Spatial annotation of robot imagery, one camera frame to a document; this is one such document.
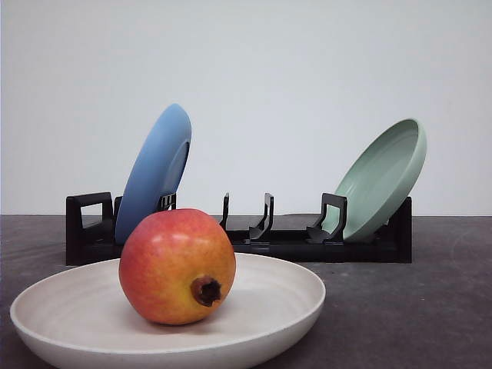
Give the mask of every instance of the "white wall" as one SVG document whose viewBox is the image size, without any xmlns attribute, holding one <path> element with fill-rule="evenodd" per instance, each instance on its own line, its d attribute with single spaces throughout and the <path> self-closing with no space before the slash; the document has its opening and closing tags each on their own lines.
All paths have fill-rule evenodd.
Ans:
<svg viewBox="0 0 492 369">
<path fill-rule="evenodd" d="M 2 4 L 0 3 L 0 40 L 2 40 Z M 0 55 L 0 70 L 2 69 L 2 56 Z M 0 75 L 0 86 L 2 86 L 2 77 Z M 2 89 L 0 88 L 0 101 L 2 100 Z M 0 209 L 2 209 L 2 105 L 0 105 Z"/>
<path fill-rule="evenodd" d="M 383 130 L 427 129 L 415 214 L 491 215 L 492 2 L 9 0 L 2 213 L 123 192 L 172 102 L 191 116 L 181 207 L 316 212 Z"/>
</svg>

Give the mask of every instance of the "sage green plate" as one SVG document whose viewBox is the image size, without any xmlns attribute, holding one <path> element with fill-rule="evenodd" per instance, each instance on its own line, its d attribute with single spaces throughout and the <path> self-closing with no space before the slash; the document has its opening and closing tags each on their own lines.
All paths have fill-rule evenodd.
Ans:
<svg viewBox="0 0 492 369">
<path fill-rule="evenodd" d="M 371 241 L 410 193 L 426 151 L 422 125 L 407 119 L 387 129 L 362 153 L 335 191 L 347 197 L 345 241 Z M 338 209 L 328 209 L 325 231 L 334 230 L 338 215 Z"/>
</svg>

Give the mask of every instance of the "dish rack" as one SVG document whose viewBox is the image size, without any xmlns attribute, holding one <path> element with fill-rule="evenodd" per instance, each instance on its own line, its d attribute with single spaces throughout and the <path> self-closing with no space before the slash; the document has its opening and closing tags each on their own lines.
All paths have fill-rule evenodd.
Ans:
<svg viewBox="0 0 492 369">
<path fill-rule="evenodd" d="M 82 227 L 81 207 L 103 202 L 103 221 L 88 228 Z M 176 194 L 162 196 L 156 211 L 176 209 Z M 301 224 L 298 229 L 274 227 L 274 196 L 264 195 L 261 220 L 244 230 L 228 229 L 230 196 L 224 196 L 220 226 L 228 235 L 236 252 L 259 254 L 289 261 L 320 262 L 412 262 L 412 210 L 407 197 L 398 210 L 383 224 L 370 242 L 347 242 L 343 233 L 347 223 L 347 198 L 323 193 L 321 211 L 313 224 Z M 67 264 L 82 265 L 95 261 L 119 258 L 123 244 L 115 242 L 114 224 L 118 217 L 121 197 L 112 201 L 109 193 L 71 196 L 67 198 L 66 254 Z M 339 209 L 338 224 L 330 233 L 322 229 L 329 207 Z"/>
</svg>

